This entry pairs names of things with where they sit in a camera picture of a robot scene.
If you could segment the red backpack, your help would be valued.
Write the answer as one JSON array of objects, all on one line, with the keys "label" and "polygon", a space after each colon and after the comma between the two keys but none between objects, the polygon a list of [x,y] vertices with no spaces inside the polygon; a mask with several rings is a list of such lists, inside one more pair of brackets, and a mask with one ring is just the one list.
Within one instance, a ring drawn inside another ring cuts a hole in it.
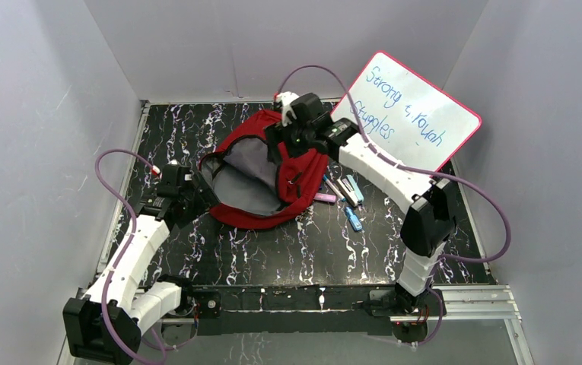
[{"label": "red backpack", "polygon": [[313,204],[329,158],[310,150],[282,162],[268,159],[264,130],[281,118],[263,109],[242,122],[211,153],[199,161],[199,171],[218,197],[210,215],[244,230],[265,230],[296,218]]}]

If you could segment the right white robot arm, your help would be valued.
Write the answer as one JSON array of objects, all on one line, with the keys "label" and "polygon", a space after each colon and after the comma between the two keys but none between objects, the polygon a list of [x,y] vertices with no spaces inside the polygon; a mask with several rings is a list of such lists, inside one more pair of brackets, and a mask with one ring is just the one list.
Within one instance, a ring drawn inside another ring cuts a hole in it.
[{"label": "right white robot arm", "polygon": [[281,147],[290,157],[314,150],[363,176],[404,213],[399,235],[406,252],[395,285],[396,305],[407,315],[417,314],[427,303],[434,267],[456,229],[449,195],[452,182],[401,170],[398,163],[382,157],[378,146],[364,139],[356,122],[333,120],[316,94],[276,94],[273,106],[281,117],[265,129],[270,161],[281,163]]}]

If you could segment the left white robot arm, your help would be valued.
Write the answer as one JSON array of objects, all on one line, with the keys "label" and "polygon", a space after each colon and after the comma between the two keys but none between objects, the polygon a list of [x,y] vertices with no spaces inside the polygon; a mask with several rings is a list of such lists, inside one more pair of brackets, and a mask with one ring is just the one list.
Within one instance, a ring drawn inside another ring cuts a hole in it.
[{"label": "left white robot arm", "polygon": [[71,355],[130,364],[142,336],[167,314],[187,316],[195,307],[190,280],[161,275],[143,294],[140,283],[152,257],[174,227],[184,227],[219,203],[195,168],[169,163],[134,206],[131,226],[98,279],[63,308]]}]

